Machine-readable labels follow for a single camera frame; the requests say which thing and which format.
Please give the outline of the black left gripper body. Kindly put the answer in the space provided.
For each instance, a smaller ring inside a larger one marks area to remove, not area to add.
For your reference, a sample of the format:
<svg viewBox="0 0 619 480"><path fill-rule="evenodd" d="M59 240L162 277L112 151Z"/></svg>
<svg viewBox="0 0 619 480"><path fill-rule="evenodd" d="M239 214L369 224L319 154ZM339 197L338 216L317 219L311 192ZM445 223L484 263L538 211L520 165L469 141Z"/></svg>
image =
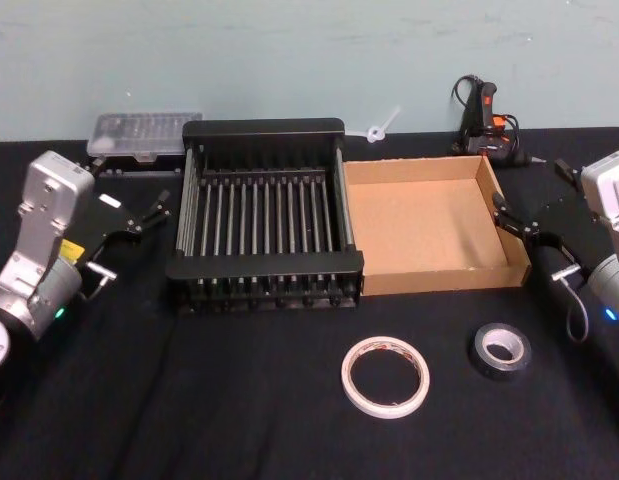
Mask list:
<svg viewBox="0 0 619 480"><path fill-rule="evenodd" d="M95 196L66 231L62 257L73 265L86 265L115 242L139 242L142 227L120 201L106 194Z"/></svg>

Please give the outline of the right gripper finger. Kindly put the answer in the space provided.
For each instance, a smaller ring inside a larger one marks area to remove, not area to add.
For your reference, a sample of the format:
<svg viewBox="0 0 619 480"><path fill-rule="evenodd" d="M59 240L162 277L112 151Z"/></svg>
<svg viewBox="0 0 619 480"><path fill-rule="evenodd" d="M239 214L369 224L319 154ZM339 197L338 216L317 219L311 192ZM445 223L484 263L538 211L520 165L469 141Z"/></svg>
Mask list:
<svg viewBox="0 0 619 480"><path fill-rule="evenodd" d="M554 161L555 174L574 189L581 188L581 171L570 166L565 160Z"/></svg>
<svg viewBox="0 0 619 480"><path fill-rule="evenodd" d="M538 226L523 221L516 215L512 206L501 193L494 192L492 194L492 203L494 206L493 221L498 228L517 237L522 242L536 242L538 240Z"/></svg>

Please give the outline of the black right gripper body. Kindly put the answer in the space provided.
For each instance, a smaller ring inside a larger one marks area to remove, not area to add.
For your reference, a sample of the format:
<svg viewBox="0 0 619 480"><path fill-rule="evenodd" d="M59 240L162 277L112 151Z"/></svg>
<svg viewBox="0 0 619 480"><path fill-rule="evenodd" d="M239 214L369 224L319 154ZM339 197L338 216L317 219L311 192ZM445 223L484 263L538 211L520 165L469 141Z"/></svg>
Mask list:
<svg viewBox="0 0 619 480"><path fill-rule="evenodd" d="M558 249L585 274L602 262L602 224L581 194L563 196L535 215L545 246Z"/></svg>

